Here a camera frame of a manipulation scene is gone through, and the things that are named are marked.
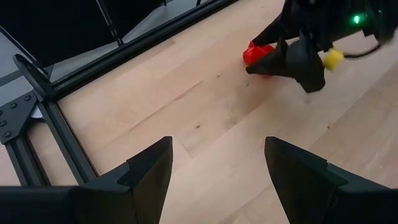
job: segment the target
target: red object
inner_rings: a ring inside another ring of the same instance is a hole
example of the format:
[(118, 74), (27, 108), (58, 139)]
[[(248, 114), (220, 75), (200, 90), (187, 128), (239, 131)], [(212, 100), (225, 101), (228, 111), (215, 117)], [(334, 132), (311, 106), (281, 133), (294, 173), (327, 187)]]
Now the red object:
[(254, 62), (257, 62), (260, 58), (264, 57), (265, 55), (269, 54), (271, 51), (275, 50), (271, 45), (265, 46), (255, 46), (252, 41), (248, 48), (243, 52), (243, 60), (246, 65), (252, 65)]

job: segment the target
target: green led light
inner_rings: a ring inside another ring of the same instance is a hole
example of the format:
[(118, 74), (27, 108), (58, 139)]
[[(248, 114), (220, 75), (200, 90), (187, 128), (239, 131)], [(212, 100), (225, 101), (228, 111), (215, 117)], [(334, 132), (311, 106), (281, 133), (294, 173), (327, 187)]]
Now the green led light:
[(361, 17), (360, 17), (360, 16), (354, 16), (354, 17), (353, 17), (353, 22), (354, 22), (355, 24), (359, 24), (359, 22), (361, 22)]

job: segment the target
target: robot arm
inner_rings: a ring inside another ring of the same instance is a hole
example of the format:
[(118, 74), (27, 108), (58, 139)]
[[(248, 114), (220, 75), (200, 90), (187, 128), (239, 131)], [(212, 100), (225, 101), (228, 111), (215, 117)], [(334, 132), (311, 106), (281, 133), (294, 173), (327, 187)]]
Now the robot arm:
[[(398, 27), (396, 0), (285, 0), (281, 14), (252, 40), (254, 47), (278, 42), (271, 53), (250, 64), (246, 71), (297, 80), (307, 93), (325, 85), (324, 66), (318, 51), (333, 48), (333, 42), (358, 31), (374, 35), (378, 45), (360, 58), (378, 50), (393, 38)], [(287, 45), (285, 40), (300, 37)]]

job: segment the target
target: black metal rail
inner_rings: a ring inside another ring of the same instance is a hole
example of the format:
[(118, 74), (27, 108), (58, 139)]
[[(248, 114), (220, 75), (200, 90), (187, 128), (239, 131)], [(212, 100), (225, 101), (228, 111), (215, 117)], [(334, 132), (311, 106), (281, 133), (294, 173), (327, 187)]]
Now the black metal rail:
[(5, 147), (22, 186), (51, 186), (49, 178), (26, 134), (7, 142)]
[(58, 104), (52, 101), (40, 103), (39, 109), (78, 184), (82, 185), (96, 179), (98, 175), (94, 167), (69, 127)]
[(137, 57), (173, 35), (202, 21), (238, 0), (211, 0), (152, 29), (135, 40), (126, 43), (80, 69), (52, 83), (57, 99), (69, 95), (89, 82), (108, 73), (128, 60)]

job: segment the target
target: yellow object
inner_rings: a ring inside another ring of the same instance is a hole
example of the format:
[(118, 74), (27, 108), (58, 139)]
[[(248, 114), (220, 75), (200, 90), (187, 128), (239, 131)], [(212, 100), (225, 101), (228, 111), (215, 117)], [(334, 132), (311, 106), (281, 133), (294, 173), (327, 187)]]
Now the yellow object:
[(333, 71), (337, 67), (337, 65), (339, 65), (341, 61), (343, 61), (343, 59), (344, 55), (342, 51), (330, 49), (329, 54), (325, 57), (323, 61), (323, 66), (325, 66), (327, 70)]

